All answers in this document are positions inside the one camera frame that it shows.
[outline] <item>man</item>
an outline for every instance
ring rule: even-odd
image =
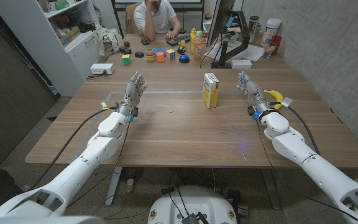
[[[137,28],[149,40],[155,34],[166,34],[166,39],[175,38],[181,29],[180,22],[168,0],[145,0],[135,9],[134,20]]]

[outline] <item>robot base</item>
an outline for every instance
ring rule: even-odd
[[[231,204],[218,193],[206,187],[183,186],[179,187],[181,196],[189,214],[197,215],[201,212],[208,223],[237,224],[236,215]],[[172,200],[178,206],[181,214],[187,217],[186,210],[180,199],[177,188],[171,192]],[[150,209],[148,224],[181,224],[182,218],[178,209],[172,203],[169,194],[165,194],[157,199]]]

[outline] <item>yellow bottle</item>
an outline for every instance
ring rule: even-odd
[[[190,53],[194,53],[194,41],[196,40],[196,29],[193,28],[190,34]]]
[[[194,60],[201,59],[201,44],[203,43],[203,35],[201,31],[197,31],[197,37],[194,41]]]

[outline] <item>shelf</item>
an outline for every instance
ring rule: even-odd
[[[92,35],[93,32],[96,32],[97,30],[99,30],[100,27],[97,27],[96,30],[92,31],[88,31],[86,33],[81,33],[80,35],[78,35],[77,38],[75,38],[73,40],[73,42],[69,43],[66,47],[65,50],[66,52],[69,52],[73,47],[75,47],[77,44],[79,44],[80,42],[84,41],[84,39],[88,38],[90,35]]]
[[[44,12],[44,15],[45,15],[45,17],[46,17],[47,19],[49,19],[49,18],[51,18],[51,17],[53,17],[53,16],[56,16],[56,15],[62,13],[62,12],[65,12],[65,11],[67,11],[67,10],[69,10],[69,9],[71,9],[71,8],[73,8],[73,7],[77,6],[77,5],[79,5],[79,4],[82,4],[82,3],[86,2],[86,1],[87,1],[87,0],[82,0],[82,1],[76,2],[76,3],[69,3],[70,6],[64,8],[64,9],[55,10],[55,11],[52,11],[52,10],[51,10],[51,11],[49,11],[49,12]]]

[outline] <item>black monitor arm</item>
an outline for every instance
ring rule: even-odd
[[[244,13],[242,11],[230,12],[229,15],[231,17],[237,16],[237,18],[239,20],[239,25],[240,25],[241,34],[242,34],[242,43],[240,46],[238,46],[235,49],[231,50],[230,52],[226,53],[227,52],[227,41],[224,41],[222,44],[222,53],[221,53],[221,57],[219,58],[219,62],[211,63],[211,68],[231,68],[231,64],[226,63],[226,61],[229,60],[230,58],[236,56],[237,54],[239,54],[246,48],[248,48],[250,35],[248,32],[247,21],[246,21],[246,17],[244,16]]]

